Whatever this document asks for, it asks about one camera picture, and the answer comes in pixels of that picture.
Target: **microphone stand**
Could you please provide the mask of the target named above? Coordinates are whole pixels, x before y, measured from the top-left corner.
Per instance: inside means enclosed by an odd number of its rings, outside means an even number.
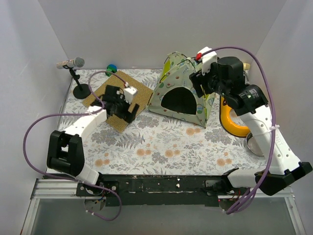
[[[69,68],[67,66],[63,66],[63,68],[68,69],[70,75],[75,80],[77,86],[74,88],[73,95],[76,99],[85,99],[87,96],[91,94],[88,84],[80,84],[78,79],[80,78],[80,75],[76,74],[75,70],[73,68]]]

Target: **floral tablecloth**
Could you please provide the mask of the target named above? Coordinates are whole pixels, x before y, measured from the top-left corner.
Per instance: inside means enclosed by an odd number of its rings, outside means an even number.
[[[96,70],[78,70],[87,83]],[[152,90],[161,70],[122,70]],[[108,77],[97,74],[91,81],[96,90]],[[65,113],[84,113],[86,107],[72,91]],[[63,130],[78,117],[62,117]],[[105,174],[219,175],[234,168],[260,168],[265,159],[249,152],[245,139],[228,134],[219,122],[219,96],[212,107],[208,126],[200,126],[143,111],[120,134],[106,123],[94,130],[84,143],[87,163]]]

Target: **green patterned tent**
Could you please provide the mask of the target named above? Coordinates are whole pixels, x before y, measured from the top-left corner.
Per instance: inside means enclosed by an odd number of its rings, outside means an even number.
[[[206,127],[215,94],[198,98],[189,75],[201,64],[179,52],[168,54],[148,110]]]

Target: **cork board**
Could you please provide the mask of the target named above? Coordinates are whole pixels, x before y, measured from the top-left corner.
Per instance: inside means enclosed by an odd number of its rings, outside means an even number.
[[[121,71],[117,71],[116,74],[119,75],[121,78],[123,78],[126,82],[128,82],[129,85],[135,87],[138,90],[137,95],[133,99],[133,102],[129,108],[129,111],[131,112],[134,109],[135,104],[139,104],[139,109],[136,114],[136,116],[138,116],[146,108],[146,105],[148,104],[153,91],[149,89],[148,87],[146,87],[145,85],[143,85],[142,83],[136,81],[135,79],[133,79],[132,77],[130,77],[129,75]],[[95,94],[97,96],[104,94],[104,91],[107,85],[124,88],[123,82],[119,80],[117,77],[112,75],[108,78],[108,80],[105,83],[103,83],[95,91]],[[85,105],[86,107],[89,107],[90,104],[94,102],[94,100],[95,100],[95,97],[91,94],[83,101],[83,105]],[[115,115],[109,117],[106,122],[119,133],[122,133],[128,125],[126,121],[118,118]]]

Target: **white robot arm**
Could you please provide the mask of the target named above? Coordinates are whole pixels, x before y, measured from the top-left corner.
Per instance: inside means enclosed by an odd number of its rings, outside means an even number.
[[[139,105],[133,111],[128,111],[137,89],[127,86],[123,93],[119,87],[107,85],[105,94],[100,96],[105,102],[105,108],[97,101],[89,106],[90,115],[79,118],[75,123],[63,131],[54,131],[50,136],[47,166],[62,173],[67,173],[78,180],[95,185],[99,173],[85,163],[83,143],[93,130],[107,120],[107,117],[116,115],[128,123],[135,118]]]
[[[272,135],[272,115],[261,89],[246,85],[243,63],[236,57],[218,58],[215,51],[205,47],[196,60],[202,69],[190,75],[198,97],[213,92],[223,96],[229,107],[250,129],[262,153],[269,157]],[[260,189],[273,195],[312,171],[310,163],[303,163],[292,152],[284,137],[275,127],[275,144],[269,173]],[[260,180],[264,169],[234,169],[224,174],[229,188],[252,188]]]

